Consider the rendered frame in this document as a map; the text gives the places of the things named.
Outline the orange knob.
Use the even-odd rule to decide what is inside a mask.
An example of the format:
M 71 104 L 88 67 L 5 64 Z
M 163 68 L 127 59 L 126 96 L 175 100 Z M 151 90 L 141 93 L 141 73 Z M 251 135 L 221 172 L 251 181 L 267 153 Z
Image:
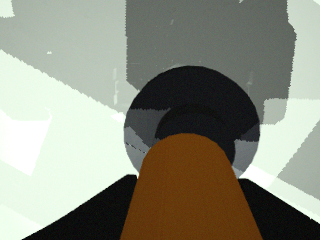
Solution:
M 148 149 L 120 240 L 264 240 L 231 161 L 195 133 Z

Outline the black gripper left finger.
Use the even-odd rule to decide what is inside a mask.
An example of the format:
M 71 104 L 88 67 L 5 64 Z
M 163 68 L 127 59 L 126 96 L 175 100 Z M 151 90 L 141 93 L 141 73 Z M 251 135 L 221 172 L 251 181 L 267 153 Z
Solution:
M 120 240 L 137 175 L 116 180 L 68 215 L 23 240 Z

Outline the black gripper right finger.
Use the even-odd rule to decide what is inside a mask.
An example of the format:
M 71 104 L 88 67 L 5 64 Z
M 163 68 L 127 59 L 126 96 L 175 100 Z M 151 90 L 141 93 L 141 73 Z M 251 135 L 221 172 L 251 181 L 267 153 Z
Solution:
M 259 184 L 239 177 L 248 207 L 264 240 L 320 240 L 320 223 Z

